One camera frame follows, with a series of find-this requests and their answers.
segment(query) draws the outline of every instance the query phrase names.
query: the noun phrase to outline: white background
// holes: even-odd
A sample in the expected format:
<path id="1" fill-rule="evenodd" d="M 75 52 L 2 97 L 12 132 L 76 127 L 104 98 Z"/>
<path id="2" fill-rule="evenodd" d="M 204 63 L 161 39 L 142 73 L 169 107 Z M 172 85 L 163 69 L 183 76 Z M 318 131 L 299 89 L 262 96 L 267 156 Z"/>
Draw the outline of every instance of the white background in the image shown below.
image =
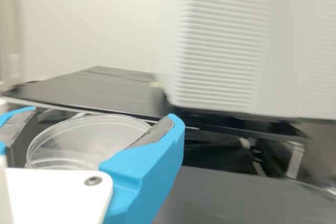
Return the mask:
<path id="1" fill-rule="evenodd" d="M 160 0 L 19 0 L 24 81 L 91 66 L 154 71 Z"/>

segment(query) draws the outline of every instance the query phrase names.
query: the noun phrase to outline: petri dish lid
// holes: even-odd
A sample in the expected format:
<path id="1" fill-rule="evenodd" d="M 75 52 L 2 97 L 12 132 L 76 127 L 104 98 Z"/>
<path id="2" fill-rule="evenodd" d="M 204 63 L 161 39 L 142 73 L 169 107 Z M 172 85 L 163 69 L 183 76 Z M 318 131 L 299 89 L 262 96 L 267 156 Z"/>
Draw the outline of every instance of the petri dish lid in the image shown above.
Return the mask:
<path id="1" fill-rule="evenodd" d="M 102 161 L 127 148 L 150 127 L 142 120 L 117 114 L 66 120 L 33 139 L 26 167 L 98 169 Z"/>

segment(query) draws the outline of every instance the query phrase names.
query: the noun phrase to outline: clear petri dish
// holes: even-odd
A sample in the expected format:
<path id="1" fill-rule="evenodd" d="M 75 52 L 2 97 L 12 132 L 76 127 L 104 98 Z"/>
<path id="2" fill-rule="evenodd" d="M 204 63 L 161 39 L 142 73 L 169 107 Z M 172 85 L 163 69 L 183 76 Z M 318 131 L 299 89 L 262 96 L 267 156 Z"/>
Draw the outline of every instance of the clear petri dish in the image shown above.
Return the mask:
<path id="1" fill-rule="evenodd" d="M 38 134 L 27 150 L 27 168 L 98 169 L 151 126 L 131 116 L 89 115 L 55 124 Z"/>

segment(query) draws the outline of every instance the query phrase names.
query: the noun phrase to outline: black surface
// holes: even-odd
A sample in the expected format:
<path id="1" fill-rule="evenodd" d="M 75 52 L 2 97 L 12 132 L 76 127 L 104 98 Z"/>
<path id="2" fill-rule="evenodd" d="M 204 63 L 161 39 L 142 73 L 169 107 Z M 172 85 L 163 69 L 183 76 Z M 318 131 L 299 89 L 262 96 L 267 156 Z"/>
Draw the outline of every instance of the black surface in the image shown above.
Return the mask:
<path id="1" fill-rule="evenodd" d="M 182 166 L 154 224 L 334 224 L 335 209 L 293 180 Z"/>
<path id="2" fill-rule="evenodd" d="M 34 82 L 4 92 L 27 101 L 96 112 L 160 119 L 168 114 L 164 93 L 151 86 L 152 74 L 106 67 Z"/>

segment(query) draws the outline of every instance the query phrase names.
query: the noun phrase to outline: metal screw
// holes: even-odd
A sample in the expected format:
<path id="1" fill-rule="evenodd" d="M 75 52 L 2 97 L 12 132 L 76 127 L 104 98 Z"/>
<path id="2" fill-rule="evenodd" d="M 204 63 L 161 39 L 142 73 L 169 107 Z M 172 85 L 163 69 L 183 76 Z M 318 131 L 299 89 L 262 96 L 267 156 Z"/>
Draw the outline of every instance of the metal screw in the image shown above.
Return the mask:
<path id="1" fill-rule="evenodd" d="M 93 176 L 93 177 L 87 178 L 85 180 L 84 184 L 87 185 L 87 186 L 96 186 L 100 182 L 102 182 L 102 178 L 101 177 Z"/>

